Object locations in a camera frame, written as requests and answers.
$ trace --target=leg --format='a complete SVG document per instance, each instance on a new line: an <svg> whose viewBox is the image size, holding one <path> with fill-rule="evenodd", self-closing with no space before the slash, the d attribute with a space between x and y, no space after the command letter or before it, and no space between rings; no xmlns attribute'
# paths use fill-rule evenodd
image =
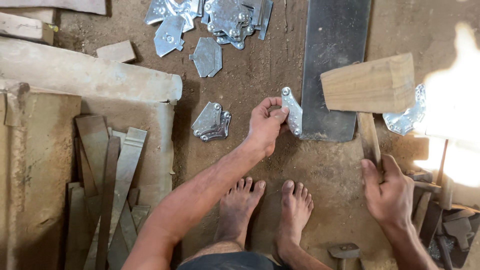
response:
<svg viewBox="0 0 480 270"><path fill-rule="evenodd" d="M214 241L183 263L207 254L239 252L245 247L247 227L252 212L264 194L265 181L255 183L253 192L252 178L240 179L220 200L220 217Z"/></svg>
<svg viewBox="0 0 480 270"><path fill-rule="evenodd" d="M276 239L277 255L280 261L293 270L330 269L300 247L301 231L312 212L313 200L302 183L297 184L295 193L293 186L293 181L287 180L282 187L282 216Z"/></svg>

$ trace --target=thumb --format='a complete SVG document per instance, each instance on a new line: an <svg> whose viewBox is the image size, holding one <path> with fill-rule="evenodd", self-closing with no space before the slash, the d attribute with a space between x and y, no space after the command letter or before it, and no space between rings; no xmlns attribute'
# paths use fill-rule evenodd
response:
<svg viewBox="0 0 480 270"><path fill-rule="evenodd" d="M276 109L270 112L270 117L278 121L278 124L283 124L285 119L288 116L289 109L287 107L282 107L281 109Z"/></svg>
<svg viewBox="0 0 480 270"><path fill-rule="evenodd" d="M378 185L378 172L373 162L370 160L361 160L361 172L365 187L365 197L369 201L379 199L380 187Z"/></svg>

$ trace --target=bare foot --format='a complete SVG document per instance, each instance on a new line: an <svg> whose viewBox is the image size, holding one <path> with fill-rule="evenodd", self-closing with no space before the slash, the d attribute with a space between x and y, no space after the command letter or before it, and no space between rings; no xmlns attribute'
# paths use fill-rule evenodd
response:
<svg viewBox="0 0 480 270"><path fill-rule="evenodd" d="M292 246L300 246L301 231L313 209L312 195L308 193L308 189L298 183L293 193L293 186L293 181L287 180L282 187L282 216L276 239L280 258L286 255Z"/></svg>
<svg viewBox="0 0 480 270"><path fill-rule="evenodd" d="M258 181L250 192L252 182L251 177L240 179L221 198L215 241L236 241L242 249L245 247L248 222L265 190L265 181Z"/></svg>

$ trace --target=hammer head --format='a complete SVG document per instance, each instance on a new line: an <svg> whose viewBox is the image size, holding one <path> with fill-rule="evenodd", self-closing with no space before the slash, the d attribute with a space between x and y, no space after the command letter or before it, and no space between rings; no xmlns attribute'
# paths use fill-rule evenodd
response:
<svg viewBox="0 0 480 270"><path fill-rule="evenodd" d="M328 249L332 257L339 259L350 259L360 257L360 248L354 243L340 244Z"/></svg>

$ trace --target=left hand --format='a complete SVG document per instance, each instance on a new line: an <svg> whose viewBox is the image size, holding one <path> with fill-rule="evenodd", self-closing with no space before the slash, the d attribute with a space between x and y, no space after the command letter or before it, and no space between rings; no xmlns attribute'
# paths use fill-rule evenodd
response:
<svg viewBox="0 0 480 270"><path fill-rule="evenodd" d="M263 151L266 157L273 153L278 135L288 129L286 124L282 125L288 116L288 108L282 107L271 112L268 111L272 106L281 105L281 97L269 97L252 110L250 130L245 142L255 149Z"/></svg>

